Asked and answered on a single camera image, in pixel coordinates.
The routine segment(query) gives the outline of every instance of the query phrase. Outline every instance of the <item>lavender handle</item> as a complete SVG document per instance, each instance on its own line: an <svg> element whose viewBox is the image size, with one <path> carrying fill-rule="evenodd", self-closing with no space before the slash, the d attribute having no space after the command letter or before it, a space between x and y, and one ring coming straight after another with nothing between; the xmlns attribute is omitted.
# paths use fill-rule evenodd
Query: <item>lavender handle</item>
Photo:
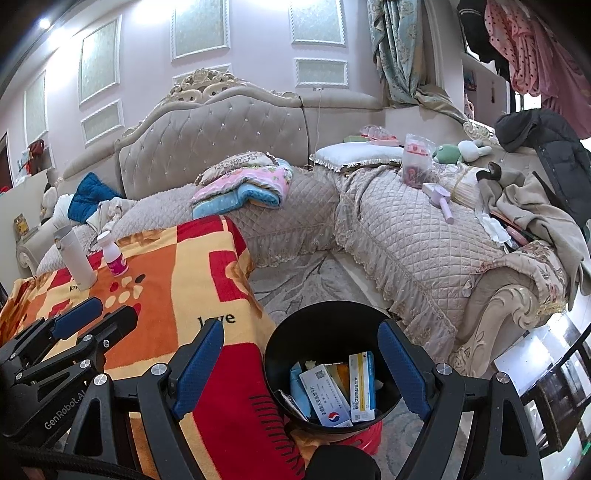
<svg viewBox="0 0 591 480"><path fill-rule="evenodd" d="M445 218L446 223L449 225L453 224L453 215L452 211L449 209L449 205L447 204L447 200L445 198L439 199L439 206L441 207L441 211L443 212L443 218Z"/></svg>

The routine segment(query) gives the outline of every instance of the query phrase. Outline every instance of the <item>curtain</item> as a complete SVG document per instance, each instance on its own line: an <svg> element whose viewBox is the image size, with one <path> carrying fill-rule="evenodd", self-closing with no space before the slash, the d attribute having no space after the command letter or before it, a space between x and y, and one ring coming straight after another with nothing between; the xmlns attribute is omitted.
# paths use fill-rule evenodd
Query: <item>curtain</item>
<svg viewBox="0 0 591 480"><path fill-rule="evenodd" d="M464 123L443 89L424 84L422 1L367 0L374 63L390 105L420 104Z"/></svg>

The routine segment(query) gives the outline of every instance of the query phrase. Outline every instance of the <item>silver bolt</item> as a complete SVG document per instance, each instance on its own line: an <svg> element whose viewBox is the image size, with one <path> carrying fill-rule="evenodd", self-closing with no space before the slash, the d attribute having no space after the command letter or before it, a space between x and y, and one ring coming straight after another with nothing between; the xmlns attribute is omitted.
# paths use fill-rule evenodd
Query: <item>silver bolt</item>
<svg viewBox="0 0 591 480"><path fill-rule="evenodd" d="M166 364L153 365L152 368L150 368L150 372L152 375L162 375L164 372L166 372Z"/></svg>
<svg viewBox="0 0 591 480"><path fill-rule="evenodd" d="M501 383L505 383L506 384L506 383L509 383L511 381L511 378L505 372L498 372L495 376L496 376L496 379L499 382L501 382Z"/></svg>
<svg viewBox="0 0 591 480"><path fill-rule="evenodd" d="M95 377L93 380L95 385L101 386L107 381L107 376L105 374L100 374Z"/></svg>
<svg viewBox="0 0 591 480"><path fill-rule="evenodd" d="M453 368L451 368L448 364L437 364L437 372L440 375L451 375L453 372Z"/></svg>

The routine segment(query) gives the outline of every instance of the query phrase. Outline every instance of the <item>black bucket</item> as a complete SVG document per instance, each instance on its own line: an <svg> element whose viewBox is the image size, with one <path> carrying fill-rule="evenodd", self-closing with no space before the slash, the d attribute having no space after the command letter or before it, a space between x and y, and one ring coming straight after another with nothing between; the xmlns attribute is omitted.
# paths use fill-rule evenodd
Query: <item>black bucket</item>
<svg viewBox="0 0 591 480"><path fill-rule="evenodd" d="M298 428L315 434L354 434L382 420L400 401L401 395L378 348L378 327L387 317L379 310L353 301L324 301L289 315L275 329L265 350L267 387L281 411ZM375 378L384 383L376 392L376 417L352 427L324 427L307 422L285 407L277 390L290 392L290 369L302 368L308 360L317 365L348 362L349 355L371 351Z"/></svg>

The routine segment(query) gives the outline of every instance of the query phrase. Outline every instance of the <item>white tumbler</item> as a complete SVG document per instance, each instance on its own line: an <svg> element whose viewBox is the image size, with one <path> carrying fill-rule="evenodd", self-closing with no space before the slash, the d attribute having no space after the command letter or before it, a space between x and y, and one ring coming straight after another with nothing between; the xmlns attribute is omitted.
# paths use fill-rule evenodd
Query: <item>white tumbler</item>
<svg viewBox="0 0 591 480"><path fill-rule="evenodd" d="M66 267L80 290L88 290L96 282L96 272L92 270L84 250L71 226L64 226L53 233L54 242Z"/></svg>

